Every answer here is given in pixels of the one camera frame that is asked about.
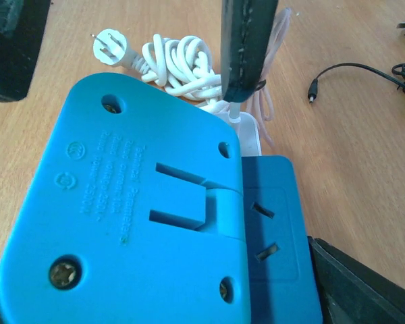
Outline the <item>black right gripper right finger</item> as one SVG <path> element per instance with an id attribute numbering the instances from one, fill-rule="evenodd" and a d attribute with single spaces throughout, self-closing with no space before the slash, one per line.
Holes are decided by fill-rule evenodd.
<path id="1" fill-rule="evenodd" d="M 308 237 L 324 323 L 405 323 L 405 289 L 320 238 Z"/>

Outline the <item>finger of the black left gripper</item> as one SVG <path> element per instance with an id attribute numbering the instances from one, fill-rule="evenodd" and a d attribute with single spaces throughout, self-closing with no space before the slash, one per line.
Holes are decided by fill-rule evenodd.
<path id="1" fill-rule="evenodd" d="M 244 102 L 261 82 L 277 1 L 225 0 L 221 17 L 221 89 L 227 102 Z"/>
<path id="2" fill-rule="evenodd" d="M 0 102 L 26 98 L 50 1 L 0 1 Z"/>

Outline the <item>blue cube socket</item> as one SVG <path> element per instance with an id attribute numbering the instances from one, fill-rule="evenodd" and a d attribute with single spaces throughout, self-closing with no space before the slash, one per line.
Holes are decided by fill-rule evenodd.
<path id="1" fill-rule="evenodd" d="M 242 160 L 252 323 L 322 323 L 291 161 Z"/>

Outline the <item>light blue adapter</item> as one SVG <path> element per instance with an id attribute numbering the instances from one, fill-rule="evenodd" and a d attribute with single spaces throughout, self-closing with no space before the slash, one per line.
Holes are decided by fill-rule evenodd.
<path id="1" fill-rule="evenodd" d="M 0 262 L 4 323 L 249 323 L 238 137 L 123 74 L 69 92 Z"/>

